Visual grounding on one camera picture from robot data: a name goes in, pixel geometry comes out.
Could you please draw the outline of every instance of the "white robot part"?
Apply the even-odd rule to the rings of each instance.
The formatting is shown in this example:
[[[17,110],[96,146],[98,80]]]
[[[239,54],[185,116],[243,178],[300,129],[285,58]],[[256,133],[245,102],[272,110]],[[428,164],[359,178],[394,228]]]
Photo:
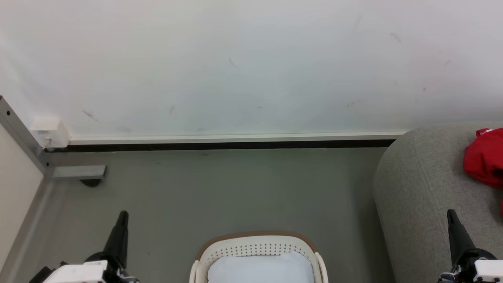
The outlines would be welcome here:
[[[107,261],[91,261],[84,264],[68,264],[56,269],[44,283],[106,283],[103,272]]]
[[[500,282],[503,279],[503,260],[476,260],[474,282]]]

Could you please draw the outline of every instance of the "metal frame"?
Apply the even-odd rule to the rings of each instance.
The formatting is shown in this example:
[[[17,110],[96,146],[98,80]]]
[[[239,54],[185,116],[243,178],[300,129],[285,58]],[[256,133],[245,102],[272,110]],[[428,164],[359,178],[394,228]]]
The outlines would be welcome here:
[[[38,170],[46,175],[47,168],[50,166],[48,153],[42,149],[2,96],[0,96],[0,124],[4,126]]]
[[[98,181],[96,183],[98,184],[105,176],[106,166],[54,166],[50,161],[50,153],[42,149],[2,96],[0,96],[0,124],[44,175],[6,261],[3,267],[0,266],[0,282],[14,283],[40,218],[52,198],[53,180],[69,178],[83,180],[84,184],[86,181]]]
[[[105,177],[106,165],[94,166],[58,166],[54,168],[52,178],[75,180],[98,180]]]

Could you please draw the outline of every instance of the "red cloth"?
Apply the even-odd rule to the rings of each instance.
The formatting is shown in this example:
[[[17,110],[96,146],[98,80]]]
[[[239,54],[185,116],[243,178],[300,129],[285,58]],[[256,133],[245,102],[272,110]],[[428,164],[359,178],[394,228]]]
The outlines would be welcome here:
[[[480,129],[465,149],[465,172],[493,188],[503,188],[503,128]]]

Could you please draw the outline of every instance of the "black wheel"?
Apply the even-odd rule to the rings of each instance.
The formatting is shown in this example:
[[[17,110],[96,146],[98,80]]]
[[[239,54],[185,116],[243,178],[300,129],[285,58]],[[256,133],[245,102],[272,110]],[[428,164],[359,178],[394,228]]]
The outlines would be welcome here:
[[[91,179],[91,180],[80,180],[82,184],[88,186],[89,188],[95,188],[101,183],[101,179]]]

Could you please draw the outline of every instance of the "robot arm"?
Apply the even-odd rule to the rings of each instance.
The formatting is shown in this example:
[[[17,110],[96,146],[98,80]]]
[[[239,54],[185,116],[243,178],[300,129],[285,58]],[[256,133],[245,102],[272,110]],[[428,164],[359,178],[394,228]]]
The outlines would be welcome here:
[[[442,273],[438,282],[482,283],[503,279],[503,260],[475,248],[454,209],[447,211],[452,269]]]
[[[126,272],[128,220],[128,212],[120,212],[102,252],[88,257],[83,264],[62,262],[53,270],[46,266],[30,283],[140,283]]]

